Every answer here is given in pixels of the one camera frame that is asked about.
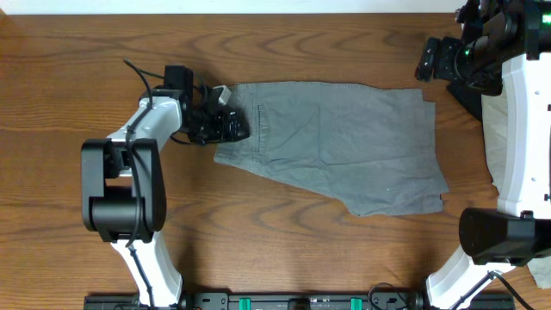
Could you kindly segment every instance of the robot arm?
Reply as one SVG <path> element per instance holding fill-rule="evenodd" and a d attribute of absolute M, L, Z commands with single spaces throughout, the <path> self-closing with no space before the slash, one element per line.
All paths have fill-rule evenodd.
<path fill-rule="evenodd" d="M 177 307 L 183 279 L 160 232 L 166 196 L 159 152 L 178 131 L 199 145 L 238 141 L 249 131 L 245 118 L 226 106 L 231 94 L 226 86 L 201 85 L 202 104 L 193 105 L 193 72 L 184 66 L 167 65 L 164 84 L 147 88 L 148 96 L 140 98 L 127 124 L 106 139 L 83 144 L 83 219 L 124 258 L 138 285 L 140 304 Z M 117 177 L 131 177 L 132 187 L 107 185 L 106 179 Z"/>
<path fill-rule="evenodd" d="M 498 209 L 468 208 L 460 219 L 461 246 L 425 283 L 433 307 L 466 308 L 493 279 L 549 253 L 549 128 L 551 71 L 549 3 L 467 2 L 457 12 L 462 40 L 429 39 L 416 72 L 496 96 L 505 85 L 508 131 L 505 181 Z"/>

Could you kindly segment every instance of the gray shorts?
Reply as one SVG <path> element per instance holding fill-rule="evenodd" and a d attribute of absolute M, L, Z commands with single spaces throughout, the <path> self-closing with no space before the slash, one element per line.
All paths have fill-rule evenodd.
<path fill-rule="evenodd" d="M 343 202 L 358 216 L 442 211 L 434 103 L 421 90 L 359 84 L 239 84 L 251 136 L 214 161 Z"/>

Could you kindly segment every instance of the black bracket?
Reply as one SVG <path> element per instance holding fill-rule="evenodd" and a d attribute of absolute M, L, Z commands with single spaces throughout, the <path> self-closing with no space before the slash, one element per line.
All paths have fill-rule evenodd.
<path fill-rule="evenodd" d="M 166 218 L 166 195 L 157 141 L 133 142 L 136 169 L 144 209 L 138 223 L 138 239 L 151 242 L 153 232 L 161 230 Z M 99 232 L 104 242 L 127 239 L 136 223 L 138 206 L 135 184 L 108 186 L 106 179 L 117 178 L 127 170 L 128 154 L 124 143 L 111 139 L 88 139 L 81 149 L 83 221 L 88 230 Z"/>
<path fill-rule="evenodd" d="M 459 220 L 461 247 L 475 264 L 524 266 L 532 258 L 551 255 L 551 220 L 521 217 L 497 210 L 466 208 Z"/>

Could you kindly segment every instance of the green connector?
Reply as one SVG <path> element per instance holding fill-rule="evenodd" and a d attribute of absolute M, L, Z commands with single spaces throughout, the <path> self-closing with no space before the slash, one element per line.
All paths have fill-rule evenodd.
<path fill-rule="evenodd" d="M 239 310 L 251 310 L 251 298 L 239 298 Z"/>
<path fill-rule="evenodd" d="M 350 299 L 350 310 L 362 310 L 362 299 L 361 298 Z"/>

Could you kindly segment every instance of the wood grain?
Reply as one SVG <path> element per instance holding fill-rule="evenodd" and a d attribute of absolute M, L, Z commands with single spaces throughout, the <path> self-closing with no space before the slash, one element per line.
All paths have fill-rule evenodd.
<path fill-rule="evenodd" d="M 413 72 L 451 15 L 7 16 L 0 23 L 0 305 L 78 309 L 90 293 L 134 292 L 122 259 L 80 215 L 79 150 L 136 109 L 122 63 L 185 64 L 209 84 L 326 81 L 421 88 L 436 103 L 436 153 L 450 193 L 439 214 L 357 218 L 321 195 L 213 163 L 214 147 L 162 153 L 171 258 L 186 288 L 234 292 L 418 288 L 458 246 L 466 207 L 495 208 L 481 125 Z M 551 294 L 525 268 L 506 276 L 535 308 Z M 493 289 L 503 291 L 500 284 Z"/>

